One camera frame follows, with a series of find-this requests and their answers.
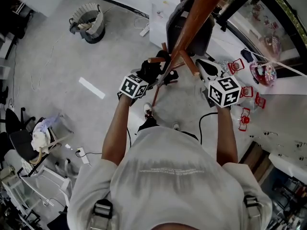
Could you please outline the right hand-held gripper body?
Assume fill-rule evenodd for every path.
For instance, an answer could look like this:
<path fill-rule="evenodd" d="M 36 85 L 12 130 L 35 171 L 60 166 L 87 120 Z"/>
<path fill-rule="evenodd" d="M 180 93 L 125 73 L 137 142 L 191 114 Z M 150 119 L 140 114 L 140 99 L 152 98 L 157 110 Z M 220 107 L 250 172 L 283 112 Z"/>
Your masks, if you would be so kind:
<path fill-rule="evenodd" d="M 237 104 L 241 85 L 234 76 L 211 80 L 208 83 L 208 97 L 217 106 L 224 108 Z"/>

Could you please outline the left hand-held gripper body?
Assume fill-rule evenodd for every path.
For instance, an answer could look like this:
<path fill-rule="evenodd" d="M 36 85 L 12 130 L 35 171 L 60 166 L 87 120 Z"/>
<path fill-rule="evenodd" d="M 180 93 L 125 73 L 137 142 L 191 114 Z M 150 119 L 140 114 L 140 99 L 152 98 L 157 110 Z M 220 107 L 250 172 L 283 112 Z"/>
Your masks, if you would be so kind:
<path fill-rule="evenodd" d="M 148 90 L 153 89 L 154 85 L 157 84 L 157 81 L 158 79 L 155 79 L 148 83 L 136 74 L 130 73 L 124 77 L 119 92 L 117 93 L 117 97 L 120 99 L 122 95 L 125 95 L 131 98 L 130 106 L 132 106 L 138 99 L 145 96 Z"/>

